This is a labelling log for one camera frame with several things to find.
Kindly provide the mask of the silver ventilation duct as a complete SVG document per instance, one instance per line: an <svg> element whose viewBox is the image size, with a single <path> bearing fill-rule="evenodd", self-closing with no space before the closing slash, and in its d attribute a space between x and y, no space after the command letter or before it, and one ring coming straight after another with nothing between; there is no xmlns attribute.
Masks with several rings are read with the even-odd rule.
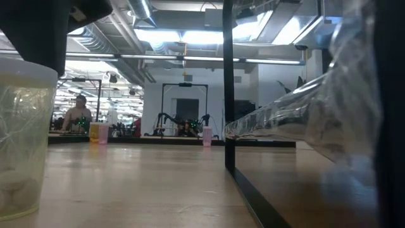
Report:
<svg viewBox="0 0 405 228"><path fill-rule="evenodd" d="M104 59L111 63L131 83L143 86L146 81L155 83L154 77L148 72L143 59L124 58L125 54L143 55L145 49L134 32L130 30L129 24L124 19L115 0L103 0L110 7L111 12L103 18L109 21L122 39L130 46L127 52L122 51L112 42L105 31L100 28L100 21L92 22L83 28L79 35L71 34L80 45L88 49L90 53L108 54Z"/></svg>

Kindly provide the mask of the dark grey door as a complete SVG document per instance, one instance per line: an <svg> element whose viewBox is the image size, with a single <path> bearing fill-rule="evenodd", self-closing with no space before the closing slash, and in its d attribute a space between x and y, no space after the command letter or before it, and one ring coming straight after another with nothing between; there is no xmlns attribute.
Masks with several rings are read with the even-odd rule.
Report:
<svg viewBox="0 0 405 228"><path fill-rule="evenodd" d="M182 120L197 120L199 117L199 100L177 99L176 114Z"/></svg>

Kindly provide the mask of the green plant white pot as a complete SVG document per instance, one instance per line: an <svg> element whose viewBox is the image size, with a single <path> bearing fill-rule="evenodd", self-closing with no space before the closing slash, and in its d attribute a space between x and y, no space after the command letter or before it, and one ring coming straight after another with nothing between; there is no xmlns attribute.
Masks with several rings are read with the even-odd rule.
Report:
<svg viewBox="0 0 405 228"><path fill-rule="evenodd" d="M277 82L284 89L286 94L292 92L292 90L287 88L281 81L278 80ZM299 87L303 86L306 83L307 83L306 79L303 79L301 76L298 76L296 88L299 88Z"/></svg>

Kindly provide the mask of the black aluminium table frame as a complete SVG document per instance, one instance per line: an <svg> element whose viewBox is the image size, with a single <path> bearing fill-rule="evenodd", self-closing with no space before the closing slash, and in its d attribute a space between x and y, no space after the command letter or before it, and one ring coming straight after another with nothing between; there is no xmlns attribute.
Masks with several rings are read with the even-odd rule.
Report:
<svg viewBox="0 0 405 228"><path fill-rule="evenodd" d="M89 143L85 136L49 136L48 144ZM108 143L118 144L165 144L165 145L191 145L202 146L203 140L190 137L109 137ZM295 148L296 142L288 141L236 141L238 147L269 147L269 148Z"/></svg>

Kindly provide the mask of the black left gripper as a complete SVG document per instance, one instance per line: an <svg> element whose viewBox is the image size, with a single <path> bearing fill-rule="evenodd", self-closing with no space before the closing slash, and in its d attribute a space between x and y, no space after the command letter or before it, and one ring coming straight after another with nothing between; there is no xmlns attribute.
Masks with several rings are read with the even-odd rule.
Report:
<svg viewBox="0 0 405 228"><path fill-rule="evenodd" d="M110 0L0 0L0 30L25 60L65 73L66 37L64 33L110 15ZM34 32L35 29L46 32Z"/></svg>

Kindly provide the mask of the background black rig frame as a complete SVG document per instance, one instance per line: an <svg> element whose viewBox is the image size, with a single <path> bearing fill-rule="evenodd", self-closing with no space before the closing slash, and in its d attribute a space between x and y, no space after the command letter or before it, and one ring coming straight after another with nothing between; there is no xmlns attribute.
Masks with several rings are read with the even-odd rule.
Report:
<svg viewBox="0 0 405 228"><path fill-rule="evenodd" d="M91 87L90 89L95 89L97 92L97 108L96 108L96 121L99 121L99 111L100 111L100 104L101 104L101 89L102 89L102 80L100 79L86 79L86 78L80 78L80 77L74 77L71 79L58 79L58 82L60 82L60 85L58 86L58 89L62 87L62 85L65 82L72 81L72 82L96 82L98 83L98 86Z"/></svg>
<svg viewBox="0 0 405 228"><path fill-rule="evenodd" d="M208 114L208 85L207 84L192 84L192 83L187 83L187 82L181 82L177 84L173 83L163 83L162 84L162 89L161 89L161 109L160 112L158 113L158 121L157 124L154 128L154 133L157 133L157 136L163 137L164 132L167 129L167 127L164 126L167 120L170 120L171 122L175 123L177 126L175 127L175 130L178 129L178 126L185 127L186 120L182 120L178 115L175 115L172 117L171 115L167 114L164 112L164 99L165 99L165 87L166 86L179 86L179 87L204 87L206 90L206 103L205 103L205 115Z"/></svg>

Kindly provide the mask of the person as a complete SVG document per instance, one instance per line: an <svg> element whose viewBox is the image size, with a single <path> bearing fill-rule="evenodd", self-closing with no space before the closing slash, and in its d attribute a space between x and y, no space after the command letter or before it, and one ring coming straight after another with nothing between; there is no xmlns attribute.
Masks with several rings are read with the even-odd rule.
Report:
<svg viewBox="0 0 405 228"><path fill-rule="evenodd" d="M78 121L85 120L86 122L92 121L92 113L86 107L86 97L78 95L75 99L75 106L70 108L64 118L62 130L70 132L85 132L83 125L79 125Z"/></svg>

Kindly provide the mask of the black cabinet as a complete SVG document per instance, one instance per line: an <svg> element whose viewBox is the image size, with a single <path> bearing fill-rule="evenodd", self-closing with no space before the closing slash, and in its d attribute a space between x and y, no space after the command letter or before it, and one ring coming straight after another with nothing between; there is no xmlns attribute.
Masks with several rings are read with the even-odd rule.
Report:
<svg viewBox="0 0 405 228"><path fill-rule="evenodd" d="M256 109L256 104L249 100L235 100L234 118L235 120L242 118Z"/></svg>

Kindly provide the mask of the silver horizontal rig bar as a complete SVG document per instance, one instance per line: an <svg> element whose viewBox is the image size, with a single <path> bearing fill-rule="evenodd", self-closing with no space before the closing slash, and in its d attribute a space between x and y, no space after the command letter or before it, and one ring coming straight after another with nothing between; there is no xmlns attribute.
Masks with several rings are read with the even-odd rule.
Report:
<svg viewBox="0 0 405 228"><path fill-rule="evenodd" d="M173 55L150 55L150 54L102 54L102 53L72 53L67 52L68 59L88 59L88 60L107 60L116 61L118 59L133 60L168 60L168 61L207 61L223 62L222 57L207 56L173 56ZM294 65L303 66L306 64L303 60L278 60L278 59L252 59L252 58L233 58L234 63L264 64L264 65Z"/></svg>

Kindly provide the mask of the large orange medicine bottle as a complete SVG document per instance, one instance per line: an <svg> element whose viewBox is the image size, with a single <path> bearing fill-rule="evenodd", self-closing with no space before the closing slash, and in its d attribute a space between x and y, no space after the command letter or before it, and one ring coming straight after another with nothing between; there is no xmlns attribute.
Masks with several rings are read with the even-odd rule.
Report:
<svg viewBox="0 0 405 228"><path fill-rule="evenodd" d="M89 125L89 141L91 143L99 143L99 123L91 122Z"/></svg>

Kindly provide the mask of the small pink medicine bottle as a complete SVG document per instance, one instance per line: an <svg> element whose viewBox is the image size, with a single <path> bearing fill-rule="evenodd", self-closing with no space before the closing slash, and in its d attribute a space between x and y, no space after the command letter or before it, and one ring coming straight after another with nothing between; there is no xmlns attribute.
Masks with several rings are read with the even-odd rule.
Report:
<svg viewBox="0 0 405 228"><path fill-rule="evenodd" d="M212 128L204 126L202 129L202 144L204 147L210 147L212 142Z"/></svg>
<svg viewBox="0 0 405 228"><path fill-rule="evenodd" d="M109 137L109 125L99 124L99 144L107 144Z"/></svg>

